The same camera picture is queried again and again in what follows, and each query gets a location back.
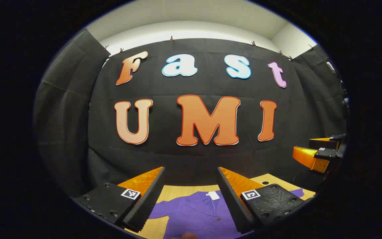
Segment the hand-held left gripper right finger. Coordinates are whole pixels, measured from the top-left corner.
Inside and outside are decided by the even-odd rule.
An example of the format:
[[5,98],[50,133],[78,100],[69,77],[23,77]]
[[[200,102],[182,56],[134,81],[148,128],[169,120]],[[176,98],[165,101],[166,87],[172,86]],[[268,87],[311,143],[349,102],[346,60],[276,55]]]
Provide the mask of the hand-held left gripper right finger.
[[278,230],[306,206],[306,201],[279,184],[262,185],[223,167],[217,184],[240,233]]

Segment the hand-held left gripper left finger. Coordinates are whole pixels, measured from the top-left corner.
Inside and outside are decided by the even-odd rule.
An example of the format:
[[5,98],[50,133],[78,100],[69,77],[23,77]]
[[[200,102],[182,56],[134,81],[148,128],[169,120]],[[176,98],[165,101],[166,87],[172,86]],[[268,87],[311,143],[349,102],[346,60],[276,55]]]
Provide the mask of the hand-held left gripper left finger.
[[164,187],[164,172],[159,167],[119,184],[103,183],[74,200],[113,225],[140,232]]

